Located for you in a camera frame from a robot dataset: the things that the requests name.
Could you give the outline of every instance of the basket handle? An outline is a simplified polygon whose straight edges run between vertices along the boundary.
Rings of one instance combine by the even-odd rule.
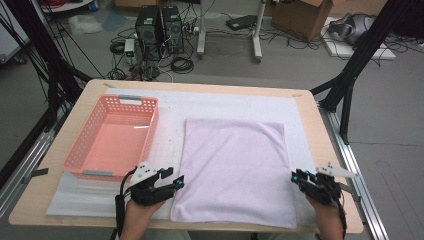
[[[97,170],[83,170],[82,174],[84,175],[94,175],[94,176],[105,176],[105,177],[112,177],[112,172],[108,171],[97,171]]]
[[[121,100],[122,104],[142,104],[143,100],[141,100],[141,96],[134,95],[118,95],[119,100]]]

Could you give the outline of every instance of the cardboard box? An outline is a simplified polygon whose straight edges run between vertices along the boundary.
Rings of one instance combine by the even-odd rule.
[[[272,13],[274,12],[274,8],[275,8],[276,4],[273,4],[271,1],[272,0],[266,0],[264,16],[272,17]]]
[[[312,41],[320,35],[333,5],[344,0],[296,0],[279,2],[275,6],[271,24],[297,38]]]
[[[162,0],[115,0],[115,7],[122,11],[139,12],[143,5],[162,6]]]
[[[378,16],[387,0],[346,0],[344,3],[333,7],[330,12],[332,17],[343,17],[346,13],[365,13]]]

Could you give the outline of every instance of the wooden table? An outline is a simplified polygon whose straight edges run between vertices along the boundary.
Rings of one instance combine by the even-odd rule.
[[[307,90],[255,88],[218,85],[196,85],[178,83],[129,82],[113,80],[92,80],[84,89],[74,109],[68,116],[51,148],[44,157],[39,169],[48,168],[47,175],[34,177],[17,205],[12,211],[9,221],[17,225],[41,226],[91,226],[115,227],[114,218],[99,217],[57,217],[47,216],[45,212],[50,205],[62,176],[61,163],[72,146],[79,130],[82,128],[97,98],[107,88],[127,88],[145,90],[164,90],[180,92],[207,92],[219,94],[244,94],[256,96],[272,96],[293,98],[297,103],[303,128],[305,130],[312,158],[316,165],[328,162],[338,165],[338,159],[325,129],[321,115],[312,94]],[[360,233],[363,224],[358,210],[349,194],[345,194],[345,211],[347,212],[348,233]],[[222,230],[252,232],[287,232],[312,231],[316,227],[299,226],[296,229],[267,227],[253,224],[218,224],[218,223],[178,223],[170,220],[152,220],[151,228],[185,229],[185,230]]]

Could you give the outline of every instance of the computer tower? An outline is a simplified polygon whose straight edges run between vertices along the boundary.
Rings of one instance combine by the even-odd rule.
[[[164,42],[160,8],[156,5],[141,6],[135,23],[142,59],[159,61],[160,46]]]
[[[163,25],[165,28],[165,40],[168,52],[183,53],[184,41],[182,31],[182,21],[176,6],[162,8]]]

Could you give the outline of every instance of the black device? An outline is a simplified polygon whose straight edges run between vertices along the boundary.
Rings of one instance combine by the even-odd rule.
[[[233,31],[253,27],[256,25],[257,16],[247,15],[244,17],[234,18],[225,22],[225,24]]]
[[[136,167],[134,170],[128,172],[128,174],[124,177],[121,182],[119,195],[116,195],[115,197],[116,229],[119,236],[121,236],[122,229],[124,227],[125,197],[128,194],[131,194],[131,199],[134,200],[134,202],[136,202],[137,204],[143,206],[151,206],[172,198],[175,192],[184,187],[184,176],[180,176],[175,179],[171,184],[156,188],[155,183],[157,180],[159,180],[159,178],[167,178],[171,176],[174,172],[173,168],[162,168],[158,171],[154,170],[154,172],[156,172],[154,175],[130,186],[126,191],[124,191],[124,184],[126,183],[126,180],[129,176],[133,174],[139,174],[137,173],[138,168],[139,167]]]
[[[374,19],[363,13],[347,13],[343,18],[331,21],[328,28],[329,33],[337,33],[341,38],[352,46],[364,38],[370,29]]]
[[[141,6],[135,30],[143,61],[159,61],[159,48],[164,42],[160,8],[156,5]]]
[[[170,54],[183,53],[182,21],[178,7],[167,6],[162,8],[163,25],[165,29],[165,41]]]
[[[299,186],[301,192],[305,193],[313,200],[323,205],[336,204],[343,225],[344,237],[347,223],[343,205],[339,201],[342,195],[341,183],[335,182],[333,176],[323,173],[314,175],[309,171],[302,171],[301,169],[296,169],[296,172],[292,172],[291,181]]]

